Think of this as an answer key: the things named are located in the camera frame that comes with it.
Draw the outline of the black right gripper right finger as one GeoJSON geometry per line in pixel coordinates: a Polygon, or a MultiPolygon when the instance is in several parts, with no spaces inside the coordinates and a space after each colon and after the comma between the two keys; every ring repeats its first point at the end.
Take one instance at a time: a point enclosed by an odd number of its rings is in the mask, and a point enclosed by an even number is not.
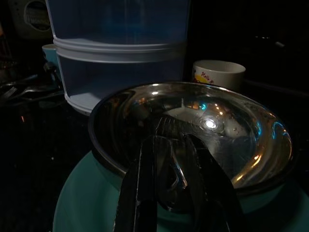
{"type": "Polygon", "coordinates": [[[196,136],[187,134],[185,148],[185,177],[194,206],[194,230],[245,231],[245,216],[236,191],[206,145],[196,136]]]}

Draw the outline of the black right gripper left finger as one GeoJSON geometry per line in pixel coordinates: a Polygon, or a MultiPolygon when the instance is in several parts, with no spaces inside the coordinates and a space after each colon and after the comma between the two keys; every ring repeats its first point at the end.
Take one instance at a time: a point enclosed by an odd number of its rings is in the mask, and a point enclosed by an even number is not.
{"type": "Polygon", "coordinates": [[[143,140],[123,178],[114,232],[157,231],[155,137],[143,140]]]}

